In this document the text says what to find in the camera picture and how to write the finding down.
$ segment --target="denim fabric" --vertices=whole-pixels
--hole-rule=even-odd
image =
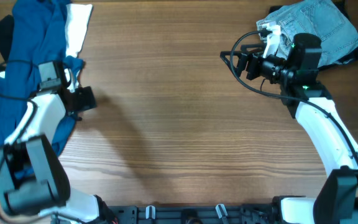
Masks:
[[[282,28],[278,57],[288,57],[293,37],[299,33],[314,34],[321,39],[323,53],[318,67],[342,64],[338,60],[358,47],[356,28],[331,0],[306,0],[283,6],[258,21],[257,26],[266,22],[276,22]]]

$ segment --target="wooden table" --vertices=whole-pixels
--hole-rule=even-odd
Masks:
[[[71,185],[109,205],[317,196],[326,174],[308,135],[280,101],[240,86],[219,58],[270,6],[293,2],[92,3],[81,83],[98,107],[84,112],[60,156]],[[11,9],[0,4],[0,19]],[[358,30],[358,2],[348,10]],[[358,62],[318,79],[358,142]]]

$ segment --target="blue cloth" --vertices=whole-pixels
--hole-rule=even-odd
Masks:
[[[293,37],[299,33],[314,34],[321,39],[323,53],[318,67],[342,64],[338,60],[358,47],[356,28],[332,0],[307,0],[283,6],[258,21],[257,26],[266,22],[276,22],[282,29],[278,57],[288,57]]]
[[[83,67],[83,61],[66,57],[65,23],[66,4],[70,0],[18,0],[12,10],[14,32],[9,60],[28,60],[35,64],[63,60],[74,74]],[[0,92],[27,98],[37,90],[40,74],[24,63],[9,63],[5,78],[0,78]],[[0,97],[0,146],[22,119],[27,103]],[[59,155],[75,125],[75,119],[64,117],[53,137],[53,150]]]

